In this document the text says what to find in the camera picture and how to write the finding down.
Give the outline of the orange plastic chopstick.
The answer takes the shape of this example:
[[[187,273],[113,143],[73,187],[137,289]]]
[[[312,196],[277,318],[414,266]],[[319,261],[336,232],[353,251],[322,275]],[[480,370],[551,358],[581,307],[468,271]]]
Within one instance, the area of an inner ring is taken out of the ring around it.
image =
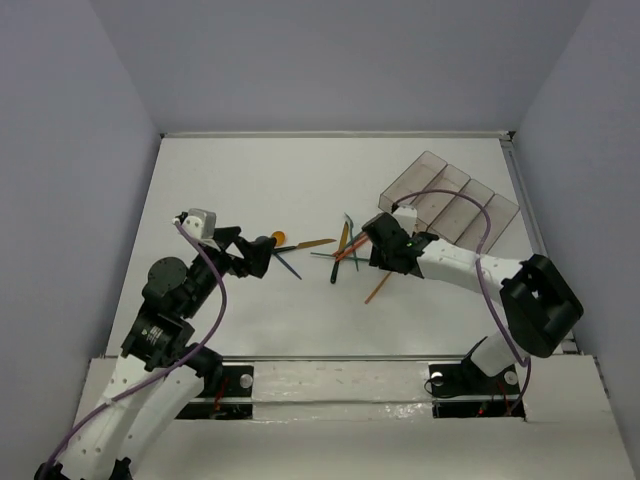
[[[370,302],[376,297],[376,295],[380,292],[380,290],[385,286],[389,278],[392,276],[393,272],[388,272],[385,276],[380,280],[380,282],[376,285],[376,287],[371,291],[371,293],[367,296],[364,301],[365,305],[370,304]]]

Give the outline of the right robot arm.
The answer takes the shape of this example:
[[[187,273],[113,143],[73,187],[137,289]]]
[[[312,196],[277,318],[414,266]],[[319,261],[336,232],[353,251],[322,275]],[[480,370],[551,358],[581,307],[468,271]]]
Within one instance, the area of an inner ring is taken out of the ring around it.
[[[544,255],[526,260],[481,255],[429,232],[409,234],[386,212],[362,230],[372,243],[370,266],[476,292],[491,310],[501,305],[506,321],[444,377],[473,393],[486,390],[521,360],[550,357],[584,315],[581,301]]]

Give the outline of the gold knife dark handle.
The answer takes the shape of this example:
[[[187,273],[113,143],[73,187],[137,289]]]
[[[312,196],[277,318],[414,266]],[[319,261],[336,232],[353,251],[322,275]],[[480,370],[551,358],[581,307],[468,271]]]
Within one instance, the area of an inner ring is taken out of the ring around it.
[[[277,247],[277,248],[275,248],[273,250],[273,253],[284,253],[284,252],[289,252],[289,251],[294,251],[294,250],[302,250],[302,249],[307,249],[307,248],[311,248],[311,247],[331,244],[331,243],[334,243],[334,242],[336,242],[336,239],[332,239],[332,238],[324,238],[324,239],[318,239],[318,240],[312,240],[312,241],[305,241],[305,242],[300,242],[297,245],[289,245],[289,246]]]
[[[332,271],[331,271],[331,276],[330,276],[330,283],[332,285],[335,284],[336,281],[337,281],[338,271],[339,271],[339,266],[340,266],[340,262],[337,260],[337,256],[346,247],[346,244],[347,244],[347,241],[348,241],[348,236],[349,236],[349,223],[348,223],[347,220],[345,220],[344,225],[343,225],[343,229],[342,229],[342,233],[341,233],[341,238],[340,238],[340,241],[339,241],[338,250],[337,250],[337,253],[334,255],[334,264],[333,264]]]

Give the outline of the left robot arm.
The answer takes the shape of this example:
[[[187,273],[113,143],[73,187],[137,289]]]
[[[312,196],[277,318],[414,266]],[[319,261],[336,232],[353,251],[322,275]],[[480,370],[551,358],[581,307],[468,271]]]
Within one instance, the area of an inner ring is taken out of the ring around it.
[[[247,241],[238,227],[208,227],[189,214],[173,224],[196,258],[185,264],[166,257],[152,265],[143,304],[98,404],[61,440],[36,478],[131,479],[177,414],[198,394],[223,385],[223,358],[206,346],[213,334],[192,342],[189,321],[214,290],[228,302],[225,274],[263,277],[276,241]]]

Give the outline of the teal plastic spoon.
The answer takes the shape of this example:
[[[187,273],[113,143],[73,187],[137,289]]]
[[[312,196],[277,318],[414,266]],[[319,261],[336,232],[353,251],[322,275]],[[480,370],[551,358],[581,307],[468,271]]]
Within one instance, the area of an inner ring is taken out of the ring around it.
[[[320,257],[320,258],[327,258],[330,260],[337,260],[338,258],[336,256],[333,256],[331,254],[326,254],[326,253],[320,253],[320,252],[311,252],[310,253],[311,256],[315,256],[315,257]],[[361,258],[358,256],[345,256],[343,258],[341,258],[340,260],[349,260],[349,261],[354,261],[354,262],[364,262],[364,263],[369,263],[369,259],[368,258]]]

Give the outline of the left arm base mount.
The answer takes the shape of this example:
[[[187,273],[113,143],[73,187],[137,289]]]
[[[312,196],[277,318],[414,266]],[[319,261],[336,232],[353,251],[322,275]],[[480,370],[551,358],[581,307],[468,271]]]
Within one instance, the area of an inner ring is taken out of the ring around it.
[[[253,365],[225,365],[221,379],[207,381],[204,390],[178,413],[176,419],[251,420],[253,386]]]

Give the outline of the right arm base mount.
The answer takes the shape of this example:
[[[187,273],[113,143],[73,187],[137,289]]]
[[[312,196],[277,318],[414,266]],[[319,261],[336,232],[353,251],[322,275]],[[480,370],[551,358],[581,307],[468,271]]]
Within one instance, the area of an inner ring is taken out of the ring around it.
[[[459,363],[430,364],[423,388],[432,399],[436,419],[526,418],[513,366],[471,385],[462,379]]]

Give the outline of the orange plastic spoon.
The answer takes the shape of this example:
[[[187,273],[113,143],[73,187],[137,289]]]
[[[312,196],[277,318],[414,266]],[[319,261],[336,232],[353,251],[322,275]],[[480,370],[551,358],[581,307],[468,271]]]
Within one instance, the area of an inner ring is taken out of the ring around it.
[[[286,234],[283,231],[275,231],[271,237],[276,241],[276,246],[281,247],[286,243]]]

